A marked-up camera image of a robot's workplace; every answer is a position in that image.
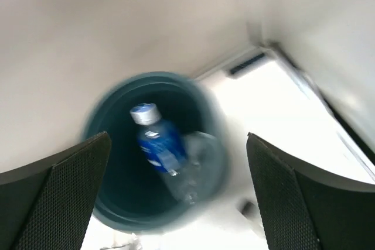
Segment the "plastic water bottle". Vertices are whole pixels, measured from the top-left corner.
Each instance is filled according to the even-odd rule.
[[[130,110],[130,114],[135,123],[141,125],[138,133],[141,149],[174,198],[195,203],[197,183],[176,127],[162,119],[155,104],[137,105]]]

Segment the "bottle cap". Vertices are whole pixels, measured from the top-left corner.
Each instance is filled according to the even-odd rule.
[[[151,125],[161,119],[161,115],[155,104],[139,104],[130,110],[135,123]]]

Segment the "white floor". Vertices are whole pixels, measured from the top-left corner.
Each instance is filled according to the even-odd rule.
[[[300,91],[277,62],[268,61],[238,78],[219,70],[200,84],[221,116],[231,176],[225,191],[203,210],[186,214],[156,234],[143,235],[145,249],[268,249],[259,230],[259,214],[249,221],[237,210],[242,199],[255,200],[246,154],[249,131],[328,171],[373,182],[340,142],[330,116]],[[82,249],[119,245],[130,238],[93,218]]]

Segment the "trash can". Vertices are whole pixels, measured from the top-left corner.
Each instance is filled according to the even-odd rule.
[[[83,138],[107,131],[112,150],[93,214],[105,225],[121,231],[139,232],[162,227],[176,220],[189,205],[176,201],[148,163],[137,143],[138,126],[129,114],[132,107],[155,103],[163,118],[173,122],[181,134],[220,132],[211,104],[188,78],[154,72],[135,76],[120,84],[94,109]],[[226,174],[226,153],[215,144],[215,176],[207,185],[206,198],[213,195]]]

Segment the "blue label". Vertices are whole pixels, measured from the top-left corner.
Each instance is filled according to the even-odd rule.
[[[186,161],[186,152],[182,140],[177,132],[171,130],[168,136],[155,136],[150,132],[147,140],[139,139],[141,149],[147,160],[160,172],[170,172],[180,169]]]

